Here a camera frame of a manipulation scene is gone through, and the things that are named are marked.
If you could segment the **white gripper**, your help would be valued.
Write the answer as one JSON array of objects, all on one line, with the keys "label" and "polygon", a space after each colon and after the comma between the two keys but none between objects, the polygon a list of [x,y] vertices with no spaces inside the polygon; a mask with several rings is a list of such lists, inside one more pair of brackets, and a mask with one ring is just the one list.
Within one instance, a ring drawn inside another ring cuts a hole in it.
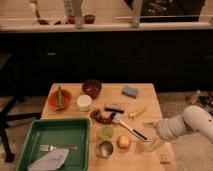
[{"label": "white gripper", "polygon": [[157,124],[155,122],[143,123],[144,127],[156,128],[157,135],[164,141],[156,141],[147,147],[147,152],[153,152],[165,144],[165,141],[172,141],[178,138],[178,117],[163,118]]}]

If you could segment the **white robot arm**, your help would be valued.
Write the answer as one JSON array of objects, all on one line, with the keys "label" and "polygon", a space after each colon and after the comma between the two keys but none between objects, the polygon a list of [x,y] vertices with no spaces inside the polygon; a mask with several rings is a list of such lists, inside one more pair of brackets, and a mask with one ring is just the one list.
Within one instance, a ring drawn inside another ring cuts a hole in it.
[{"label": "white robot arm", "polygon": [[163,118],[153,123],[157,136],[145,146],[146,152],[153,152],[181,136],[199,133],[213,143],[213,117],[203,108],[190,105],[180,115]]}]

